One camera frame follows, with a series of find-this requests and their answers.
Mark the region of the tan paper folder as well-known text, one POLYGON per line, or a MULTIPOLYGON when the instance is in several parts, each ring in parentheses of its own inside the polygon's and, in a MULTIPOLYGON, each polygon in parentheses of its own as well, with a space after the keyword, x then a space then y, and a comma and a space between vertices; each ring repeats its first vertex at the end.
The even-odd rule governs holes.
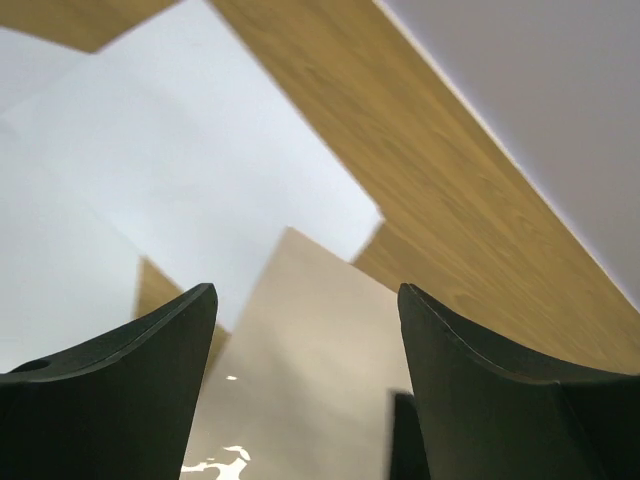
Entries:
POLYGON ((287 229, 197 403, 184 479, 424 479, 396 295, 287 229))

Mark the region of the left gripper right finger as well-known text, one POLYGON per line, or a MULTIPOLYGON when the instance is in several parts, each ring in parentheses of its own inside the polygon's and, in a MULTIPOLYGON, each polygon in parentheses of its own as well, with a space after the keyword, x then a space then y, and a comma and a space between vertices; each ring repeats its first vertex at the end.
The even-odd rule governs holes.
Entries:
POLYGON ((639 379, 543 354, 413 284, 397 297, 411 388, 393 395, 393 479, 635 479, 639 379))

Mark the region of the white paper sheet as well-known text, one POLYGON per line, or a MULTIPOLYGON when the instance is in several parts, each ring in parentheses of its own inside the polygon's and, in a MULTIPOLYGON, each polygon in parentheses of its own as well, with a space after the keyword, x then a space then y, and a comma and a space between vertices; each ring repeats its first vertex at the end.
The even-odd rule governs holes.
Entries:
POLYGON ((383 217, 204 1, 181 1, 2 116, 66 185, 232 329, 283 231, 344 261, 383 217))
POLYGON ((186 117, 111 52, 1 34, 1 366, 127 322, 139 261, 222 288, 212 168, 186 117), (43 74, 35 76, 35 69, 43 74))

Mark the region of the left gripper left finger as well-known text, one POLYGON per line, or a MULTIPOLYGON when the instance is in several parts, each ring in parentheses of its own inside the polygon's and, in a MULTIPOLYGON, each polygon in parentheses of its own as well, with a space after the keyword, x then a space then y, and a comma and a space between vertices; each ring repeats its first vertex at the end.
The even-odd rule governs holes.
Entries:
POLYGON ((178 478, 217 307, 202 283, 2 374, 2 478, 178 478))

